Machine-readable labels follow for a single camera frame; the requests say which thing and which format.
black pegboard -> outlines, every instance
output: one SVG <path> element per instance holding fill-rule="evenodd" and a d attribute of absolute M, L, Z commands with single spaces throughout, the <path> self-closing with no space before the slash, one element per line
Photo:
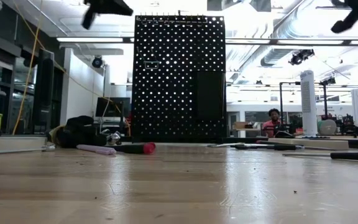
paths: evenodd
<path fill-rule="evenodd" d="M 221 119 L 196 117 L 197 73 L 225 71 L 223 17 L 137 16 L 132 136 L 180 142 L 226 137 L 226 97 Z"/>

red shirt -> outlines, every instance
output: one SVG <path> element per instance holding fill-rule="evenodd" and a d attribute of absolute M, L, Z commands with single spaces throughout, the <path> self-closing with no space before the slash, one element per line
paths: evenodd
<path fill-rule="evenodd" d="M 277 120 L 276 122 L 273 122 L 272 120 L 266 121 L 264 125 L 262 126 L 262 129 L 265 129 L 265 127 L 273 128 L 274 126 L 280 124 L 280 121 Z M 273 138 L 274 137 L 274 131 L 273 130 L 266 130 L 267 137 Z"/>

yellow cable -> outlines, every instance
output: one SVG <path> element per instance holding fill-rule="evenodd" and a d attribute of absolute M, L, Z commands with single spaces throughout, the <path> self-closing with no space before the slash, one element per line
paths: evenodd
<path fill-rule="evenodd" d="M 40 31 L 40 26 L 41 26 L 41 21 L 42 21 L 42 4 L 44 3 L 44 0 L 41 0 L 41 6 L 40 6 L 40 14 L 38 16 L 38 24 L 37 24 L 37 31 L 35 32 L 35 40 L 34 40 L 34 45 L 32 47 L 32 53 L 31 53 L 31 61 L 30 61 L 30 67 L 29 67 L 29 72 L 27 73 L 27 78 L 25 80 L 25 87 L 24 87 L 24 92 L 23 92 L 23 99 L 22 99 L 22 103 L 20 104 L 20 109 L 19 109 L 19 114 L 17 115 L 17 119 L 16 119 L 16 124 L 15 127 L 13 128 L 13 135 L 15 135 L 16 133 L 16 129 L 17 129 L 17 125 L 19 125 L 19 121 L 20 118 L 22 116 L 22 111 L 23 111 L 23 106 L 24 106 L 24 100 L 25 100 L 25 94 L 27 93 L 27 88 L 29 87 L 29 80 L 30 80 L 30 74 L 32 71 L 32 64 L 34 62 L 34 54 L 35 54 L 35 48 L 37 46 L 37 40 L 38 40 L 38 34 Z"/>
<path fill-rule="evenodd" d="M 37 32 L 34 33 L 34 31 L 31 29 L 31 26 L 30 26 L 29 23 L 26 21 L 26 19 L 24 18 L 22 12 L 20 11 L 19 6 L 17 6 L 15 0 L 13 0 L 13 4 L 15 5 L 15 7 L 16 7 L 16 9 L 17 9 L 17 12 L 19 13 L 19 15 L 21 16 L 21 18 L 23 19 L 24 23 L 25 23 L 26 26 L 29 28 L 31 34 L 35 37 L 35 41 L 39 43 L 39 45 L 41 46 L 41 49 L 47 50 L 47 49 L 44 47 L 44 45 L 41 43 L 41 41 L 37 38 L 37 36 L 38 36 L 38 33 L 37 33 L 37 32 L 38 32 L 38 30 L 39 30 L 39 27 L 37 28 Z M 95 95 L 98 96 L 98 97 L 102 97 L 102 98 L 104 98 L 105 100 L 108 100 L 110 103 L 112 103 L 112 104 L 116 107 L 116 109 L 118 110 L 118 112 L 121 113 L 121 110 L 120 110 L 120 109 L 118 108 L 118 106 L 113 102 L 113 100 L 110 100 L 109 98 L 106 98 L 106 97 L 104 97 L 104 96 L 101 96 L 101 95 L 99 95 L 99 94 L 93 92 L 92 90 L 87 89 L 85 86 L 83 86 L 82 84 L 80 84 L 79 82 L 77 82 L 73 77 L 71 77 L 70 74 L 68 74 L 68 73 L 66 72 L 66 70 L 65 70 L 62 66 L 60 66 L 55 60 L 54 60 L 53 62 L 55 63 L 55 65 L 56 65 L 65 75 L 67 75 L 67 76 L 68 76 L 71 80 L 73 80 L 77 85 L 79 85 L 80 87 L 84 88 L 86 91 L 88 91 L 88 92 L 90 92 L 90 93 L 92 93 L 92 94 L 95 94 Z M 128 134 L 129 134 L 129 136 L 131 136 L 131 125 L 128 123 L 127 119 L 125 119 L 125 123 L 128 125 Z"/>

pink foam tube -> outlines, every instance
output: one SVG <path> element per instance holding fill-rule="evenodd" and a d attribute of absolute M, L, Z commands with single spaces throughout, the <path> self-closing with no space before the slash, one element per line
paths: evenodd
<path fill-rule="evenodd" d="M 82 144 L 77 145 L 77 149 L 95 152 L 103 155 L 115 155 L 117 153 L 115 149 L 110 147 L 89 146 L 89 145 L 82 145 Z"/>

ceiling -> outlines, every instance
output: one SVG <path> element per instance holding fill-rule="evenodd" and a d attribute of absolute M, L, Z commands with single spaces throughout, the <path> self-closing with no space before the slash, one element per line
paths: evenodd
<path fill-rule="evenodd" d="M 25 18 L 37 24 L 41 0 L 3 1 L 13 9 L 16 9 L 16 3 Z M 349 13 L 349 10 L 335 8 L 330 0 L 272 0 L 271 12 L 255 9 L 252 3 L 256 0 L 235 0 L 237 4 L 223 11 L 207 11 L 208 1 L 211 0 L 125 0 L 133 8 L 134 15 L 172 15 L 177 14 L 178 10 L 184 14 L 224 15 L 226 37 L 358 39 L 358 23 L 353 29 L 340 35 L 330 31 L 337 20 Z M 224 4 L 230 1 L 232 0 L 223 0 Z M 85 30 L 81 23 L 88 7 L 82 2 L 44 0 L 42 30 L 51 37 L 134 36 L 133 16 L 101 15 L 96 18 L 90 30 Z M 76 47 L 76 54 L 82 59 L 91 59 L 93 55 L 99 54 L 123 54 L 129 62 L 128 72 L 132 71 L 133 48 L 128 44 L 81 44 Z M 298 80 L 300 71 L 312 69 L 316 80 L 335 76 L 338 84 L 358 84 L 358 47 L 315 47 L 316 57 L 300 66 L 291 66 L 288 61 L 298 49 L 299 47 L 228 45 L 227 81 L 233 84 L 254 84 L 256 80 L 262 80 L 264 84 L 277 84 Z M 240 87 L 228 88 L 228 92 L 240 95 L 240 98 L 244 95 Z"/>

